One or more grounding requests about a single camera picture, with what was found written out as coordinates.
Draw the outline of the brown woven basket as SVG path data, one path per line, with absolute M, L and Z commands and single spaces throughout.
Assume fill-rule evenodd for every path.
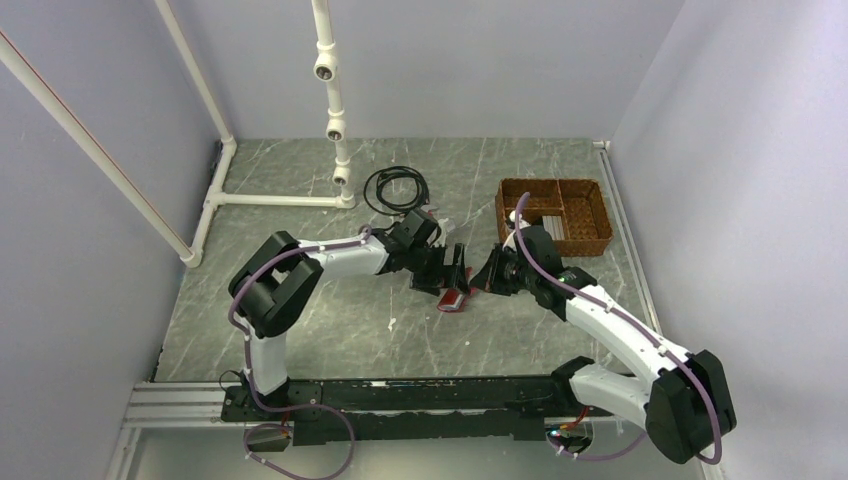
M 495 195 L 499 240 L 520 197 L 530 195 L 523 210 L 526 221 L 549 229 L 563 257 L 599 257 L 614 237 L 601 187 L 592 179 L 506 178 Z

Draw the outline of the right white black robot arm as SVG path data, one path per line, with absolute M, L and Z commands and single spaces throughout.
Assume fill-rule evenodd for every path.
M 566 266 L 540 226 L 518 231 L 493 247 L 473 289 L 511 296 L 526 291 L 537 304 L 588 333 L 628 368 L 614 373 L 585 358 L 553 373 L 551 401 L 574 415 L 585 406 L 621 417 L 644 432 L 668 460 L 684 464 L 712 449 L 721 459 L 721 439 L 737 425 L 721 361 L 710 351 L 692 353 L 648 328 L 621 307 L 585 270 Z

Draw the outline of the red leather card holder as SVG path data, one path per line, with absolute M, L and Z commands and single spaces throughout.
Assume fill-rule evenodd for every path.
M 467 267 L 467 278 L 468 285 L 471 278 L 471 273 L 473 269 L 471 267 Z M 468 299 L 473 294 L 473 289 L 469 286 L 469 294 L 468 295 L 460 295 L 456 292 L 445 291 L 442 294 L 440 300 L 437 304 L 437 310 L 441 313 L 458 313 L 464 310 L 465 305 Z

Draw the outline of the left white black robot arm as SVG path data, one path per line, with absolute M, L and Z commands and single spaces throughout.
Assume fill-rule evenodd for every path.
M 285 411 L 290 382 L 287 333 L 324 283 L 408 271 L 415 291 L 470 293 L 464 247 L 455 245 L 448 258 L 438 240 L 442 232 L 430 213 L 414 209 L 386 228 L 365 225 L 344 239 L 307 241 L 287 231 L 273 233 L 228 287 L 228 320 L 244 339 L 242 376 L 251 388 L 248 407 L 264 420 Z

